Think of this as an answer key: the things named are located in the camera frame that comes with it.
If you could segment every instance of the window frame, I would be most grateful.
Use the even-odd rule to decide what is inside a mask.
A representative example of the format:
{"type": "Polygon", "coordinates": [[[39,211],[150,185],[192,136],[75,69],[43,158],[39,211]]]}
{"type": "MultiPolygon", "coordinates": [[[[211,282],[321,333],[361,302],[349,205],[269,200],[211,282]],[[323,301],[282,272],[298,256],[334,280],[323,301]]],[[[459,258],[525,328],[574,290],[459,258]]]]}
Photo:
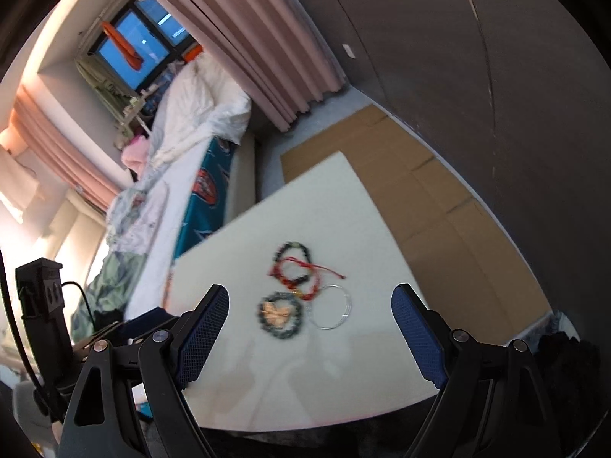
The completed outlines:
{"type": "MultiPolygon", "coordinates": [[[[138,17],[142,23],[146,26],[149,32],[168,50],[168,54],[166,58],[164,58],[150,73],[147,75],[140,84],[133,88],[135,92],[139,92],[140,90],[147,89],[154,81],[157,79],[161,73],[166,69],[168,64],[172,63],[174,60],[182,60],[184,53],[195,43],[195,39],[190,34],[183,39],[177,45],[172,44],[172,42],[166,38],[166,35],[157,27],[157,23],[153,22],[146,13],[144,13],[140,7],[136,5],[136,0],[129,0],[121,9],[115,14],[115,16],[109,21],[113,26],[117,26],[118,22],[127,15],[127,13],[133,12],[136,17],[138,17]]],[[[100,32],[100,36],[94,41],[93,46],[89,49],[87,53],[94,54],[100,51],[102,45],[106,42],[108,36],[105,35],[104,32],[100,32]]],[[[102,58],[109,67],[113,70],[114,68],[108,61],[98,53],[99,57],[102,58]]],[[[123,78],[117,73],[120,79],[124,82],[123,78]]]]}

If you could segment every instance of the red string bracelet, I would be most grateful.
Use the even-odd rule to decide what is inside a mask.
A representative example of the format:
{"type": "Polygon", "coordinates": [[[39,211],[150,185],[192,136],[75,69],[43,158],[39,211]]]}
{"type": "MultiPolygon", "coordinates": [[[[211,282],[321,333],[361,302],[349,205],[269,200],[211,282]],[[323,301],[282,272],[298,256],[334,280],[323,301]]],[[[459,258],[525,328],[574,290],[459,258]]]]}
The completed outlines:
{"type": "Polygon", "coordinates": [[[341,273],[337,273],[335,272],[335,270],[328,269],[327,267],[323,267],[322,265],[304,262],[303,260],[299,260],[298,258],[295,258],[294,256],[285,256],[281,258],[279,261],[277,261],[274,264],[274,266],[271,268],[269,275],[271,275],[272,277],[276,277],[277,280],[279,280],[283,284],[283,286],[287,287],[288,289],[291,289],[292,292],[294,292],[295,296],[297,296],[298,298],[302,299],[303,301],[310,301],[315,298],[315,296],[318,294],[320,290],[320,281],[321,281],[320,270],[326,270],[327,272],[334,273],[340,279],[346,278],[345,275],[342,275],[341,273]],[[293,281],[291,281],[290,279],[286,278],[285,275],[283,275],[282,271],[280,270],[280,266],[282,266],[284,262],[295,263],[298,266],[302,267],[303,269],[309,269],[312,272],[312,274],[314,275],[314,285],[312,286],[312,290],[309,293],[304,294],[303,292],[301,292],[299,289],[297,289],[295,284],[293,284],[293,281]]]}

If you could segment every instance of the window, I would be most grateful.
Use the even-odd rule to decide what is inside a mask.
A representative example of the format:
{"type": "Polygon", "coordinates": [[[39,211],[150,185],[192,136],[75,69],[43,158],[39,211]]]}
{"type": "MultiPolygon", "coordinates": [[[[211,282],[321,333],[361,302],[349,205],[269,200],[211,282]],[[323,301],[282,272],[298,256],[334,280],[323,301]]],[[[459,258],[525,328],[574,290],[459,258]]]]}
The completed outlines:
{"type": "Polygon", "coordinates": [[[193,44],[191,35],[156,0],[130,1],[111,24],[144,60],[139,71],[132,69],[114,44],[102,34],[90,52],[102,56],[133,90],[149,85],[166,66],[182,58],[193,44]]]}

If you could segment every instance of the black cable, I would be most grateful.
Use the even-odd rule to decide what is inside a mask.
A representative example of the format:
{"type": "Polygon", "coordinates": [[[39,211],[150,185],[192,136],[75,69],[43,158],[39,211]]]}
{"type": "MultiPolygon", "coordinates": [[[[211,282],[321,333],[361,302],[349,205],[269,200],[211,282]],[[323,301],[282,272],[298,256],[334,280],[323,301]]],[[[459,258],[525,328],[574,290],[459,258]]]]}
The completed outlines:
{"type": "Polygon", "coordinates": [[[53,413],[53,406],[51,405],[51,401],[49,400],[47,393],[45,393],[45,390],[42,388],[42,385],[40,385],[38,377],[36,377],[34,369],[32,368],[32,365],[30,365],[30,360],[27,358],[26,349],[23,347],[23,342],[21,341],[21,335],[19,334],[19,329],[17,328],[17,322],[15,320],[15,314],[13,312],[13,306],[10,304],[10,295],[8,294],[8,281],[6,278],[6,270],[4,269],[4,258],[2,257],[2,250],[0,250],[0,291],[2,292],[2,301],[4,302],[4,310],[6,311],[8,325],[10,326],[10,331],[13,333],[13,339],[15,341],[17,351],[19,352],[21,362],[26,368],[26,372],[30,377],[32,384],[34,384],[34,387],[39,392],[39,396],[47,405],[49,414],[55,420],[59,420],[61,423],[63,423],[63,415],[56,415],[53,413]]]}
{"type": "Polygon", "coordinates": [[[95,330],[95,322],[94,322],[94,315],[91,313],[91,308],[89,307],[89,302],[87,301],[87,296],[85,295],[85,291],[82,290],[81,285],[78,282],[74,282],[74,281],[66,281],[65,283],[62,283],[62,287],[64,286],[76,286],[79,288],[80,292],[81,292],[81,296],[83,301],[85,301],[85,306],[87,307],[87,311],[89,312],[89,318],[91,319],[91,325],[94,326],[94,330],[95,330]]]}

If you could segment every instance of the brown cardboard floor covering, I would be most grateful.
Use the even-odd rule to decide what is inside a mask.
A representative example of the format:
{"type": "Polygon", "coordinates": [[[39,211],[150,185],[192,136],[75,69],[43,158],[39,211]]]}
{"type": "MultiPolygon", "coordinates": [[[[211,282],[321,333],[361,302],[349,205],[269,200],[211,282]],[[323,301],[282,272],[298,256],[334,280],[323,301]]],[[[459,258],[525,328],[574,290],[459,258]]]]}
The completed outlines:
{"type": "Polygon", "coordinates": [[[285,182],[336,151],[363,182],[429,306],[452,329],[500,344],[549,311],[488,212],[383,111],[368,106],[283,154],[285,182]]]}

